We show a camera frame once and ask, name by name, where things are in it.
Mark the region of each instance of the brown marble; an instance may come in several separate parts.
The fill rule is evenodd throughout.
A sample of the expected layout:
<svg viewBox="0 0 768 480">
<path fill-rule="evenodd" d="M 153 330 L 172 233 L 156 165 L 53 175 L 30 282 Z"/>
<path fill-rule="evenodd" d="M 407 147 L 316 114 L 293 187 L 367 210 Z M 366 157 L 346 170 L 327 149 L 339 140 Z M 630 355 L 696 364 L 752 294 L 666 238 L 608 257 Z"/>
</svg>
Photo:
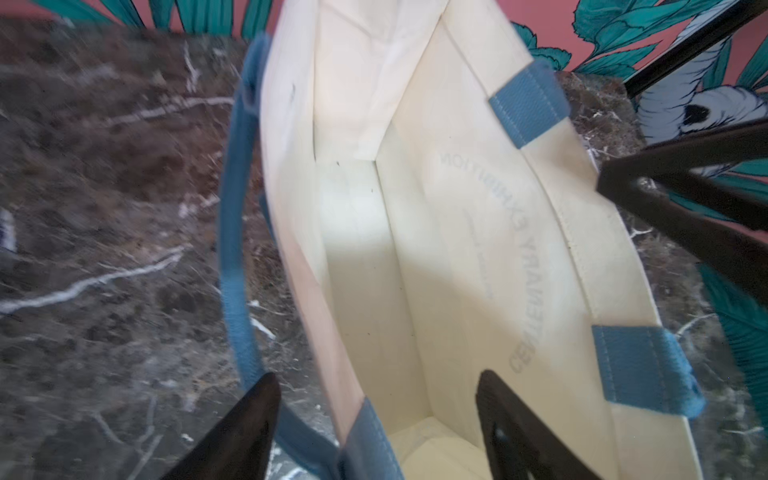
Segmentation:
<svg viewBox="0 0 768 480">
<path fill-rule="evenodd" d="M 0 21 L 0 219 L 15 232 L 13 247 L 0 248 L 0 301 L 31 302 L 0 316 L 0 480 L 157 478 L 240 394 L 220 314 L 215 216 L 245 48 Z M 560 80 L 596 164 L 642 148 L 620 82 Z M 255 165 L 245 257 L 250 298 L 263 307 L 252 314 L 270 334 L 254 331 L 283 398 L 332 438 L 255 201 Z M 625 219 L 664 325 L 680 333 L 710 401 L 692 422 L 705 478 L 763 478 L 768 446 L 695 259 Z M 270 477 L 306 474 L 276 450 Z"/>
</svg>

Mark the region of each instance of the canvas bag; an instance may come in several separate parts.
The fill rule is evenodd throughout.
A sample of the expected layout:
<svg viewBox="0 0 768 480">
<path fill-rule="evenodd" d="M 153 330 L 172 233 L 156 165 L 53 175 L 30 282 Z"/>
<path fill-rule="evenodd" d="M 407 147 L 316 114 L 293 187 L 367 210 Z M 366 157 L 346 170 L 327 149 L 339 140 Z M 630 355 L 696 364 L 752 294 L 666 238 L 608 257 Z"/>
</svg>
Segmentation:
<svg viewBox="0 0 768 480">
<path fill-rule="evenodd" d="M 302 465 L 490 478 L 474 395 L 491 369 L 599 477 L 700 477 L 690 366 L 594 192 L 551 72 L 492 0 L 289 0 L 263 80 L 254 70 L 247 61 L 228 163 L 253 148 L 233 141 L 257 125 L 236 125 L 250 105 L 341 445 L 328 461 L 336 450 L 282 410 L 278 442 Z M 248 93 L 259 81 L 260 104 Z M 223 188 L 222 231 L 242 195 Z M 226 298 L 225 312 L 245 300 Z M 245 326 L 229 327 L 236 353 L 256 351 Z M 263 371 L 238 354 L 241 372 L 248 362 Z"/>
</svg>

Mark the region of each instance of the teal leaf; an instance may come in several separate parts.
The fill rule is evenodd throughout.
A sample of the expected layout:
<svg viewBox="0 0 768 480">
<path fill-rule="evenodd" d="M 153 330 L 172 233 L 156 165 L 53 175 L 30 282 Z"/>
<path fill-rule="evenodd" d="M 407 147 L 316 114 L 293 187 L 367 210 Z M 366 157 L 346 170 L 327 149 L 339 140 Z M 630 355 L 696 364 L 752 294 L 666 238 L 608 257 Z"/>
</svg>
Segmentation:
<svg viewBox="0 0 768 480">
<path fill-rule="evenodd" d="M 740 87 L 751 88 L 768 71 L 768 37 L 763 40 L 749 63 L 739 75 L 736 84 Z"/>
<path fill-rule="evenodd" d="M 232 32 L 233 0 L 176 0 L 187 33 L 228 35 Z"/>
<path fill-rule="evenodd" d="M 266 20 L 270 16 L 272 0 L 250 0 L 243 19 L 243 38 L 251 39 L 266 28 Z"/>
<path fill-rule="evenodd" d="M 574 31 L 579 38 L 595 43 L 598 32 L 616 17 L 629 12 L 637 4 L 652 6 L 655 3 L 655 0 L 581 0 L 574 12 Z"/>
<path fill-rule="evenodd" d="M 576 68 L 578 73 L 608 75 L 611 77 L 627 78 L 635 72 L 634 65 L 648 56 L 658 43 L 634 50 L 620 51 L 605 55 L 597 60 L 582 64 Z"/>
<path fill-rule="evenodd" d="M 571 54 L 561 48 L 534 48 L 531 56 L 548 61 L 553 70 L 562 70 L 571 61 Z"/>
<path fill-rule="evenodd" d="M 636 8 L 616 17 L 595 36 L 594 55 L 626 47 L 657 31 L 654 26 L 680 11 L 685 4 L 675 2 L 656 7 Z"/>
<path fill-rule="evenodd" d="M 98 10 L 86 5 L 80 0 L 32 0 L 42 8 L 46 8 L 62 18 L 73 22 L 111 23 L 112 20 L 103 16 Z"/>
<path fill-rule="evenodd" d="M 665 18 L 661 21 L 661 23 L 654 26 L 654 33 L 657 31 L 666 30 L 673 25 L 677 25 L 680 22 L 684 22 L 689 18 L 695 17 L 696 15 L 699 15 L 700 13 L 714 7 L 721 1 L 722 0 L 686 0 L 684 2 L 685 6 L 681 8 L 675 15 L 671 15 L 670 17 Z"/>
<path fill-rule="evenodd" d="M 719 87 L 723 84 L 725 69 L 728 66 L 728 59 L 730 58 L 730 44 L 731 40 L 729 37 L 723 44 L 723 48 L 720 49 L 720 53 L 717 55 L 715 62 L 710 69 L 707 70 L 707 73 L 704 74 L 704 78 L 701 81 L 704 90 Z"/>
<path fill-rule="evenodd" d="M 731 170 L 735 174 L 754 175 L 756 177 L 768 177 L 768 158 L 751 160 L 735 166 Z"/>
<path fill-rule="evenodd" d="M 143 27 L 139 12 L 132 0 L 101 0 L 101 3 L 112 12 L 125 25 L 131 27 Z"/>
<path fill-rule="evenodd" d="M 699 15 L 720 0 L 679 0 L 655 5 L 634 2 L 632 9 L 614 18 L 594 36 L 593 56 L 626 47 L 689 18 Z"/>
<path fill-rule="evenodd" d="M 536 48 L 536 35 L 533 34 L 530 28 L 526 27 L 525 25 L 520 25 L 519 23 L 512 23 L 512 26 L 515 27 L 515 31 L 520 35 L 520 38 L 522 38 L 523 43 L 525 43 L 525 46 L 528 48 L 528 50 L 531 50 L 533 48 Z"/>
<path fill-rule="evenodd" d="M 174 9 L 174 0 L 149 0 L 149 8 L 152 11 L 154 27 L 160 30 L 168 30 L 170 27 L 170 13 Z"/>
<path fill-rule="evenodd" d="M 212 35 L 232 35 L 233 0 L 209 0 L 208 29 Z"/>
</svg>

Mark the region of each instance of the bag handle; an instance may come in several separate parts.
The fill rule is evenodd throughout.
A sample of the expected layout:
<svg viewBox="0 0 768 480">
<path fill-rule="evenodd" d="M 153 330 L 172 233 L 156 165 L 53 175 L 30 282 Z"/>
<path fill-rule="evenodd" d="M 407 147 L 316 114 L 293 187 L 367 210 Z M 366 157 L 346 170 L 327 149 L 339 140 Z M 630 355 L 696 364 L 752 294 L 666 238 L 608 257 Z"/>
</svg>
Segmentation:
<svg viewBox="0 0 768 480">
<path fill-rule="evenodd" d="M 259 129 L 261 83 L 270 44 L 270 37 L 261 34 L 248 48 L 240 86 L 235 93 L 226 163 L 219 191 L 221 303 L 227 336 L 234 351 L 242 387 L 246 391 L 267 373 L 253 337 L 247 309 L 243 271 L 243 203 L 250 181 L 253 146 Z M 282 402 L 275 439 L 277 445 L 297 464 L 318 478 L 339 478 L 339 448 L 310 428 Z"/>
</svg>

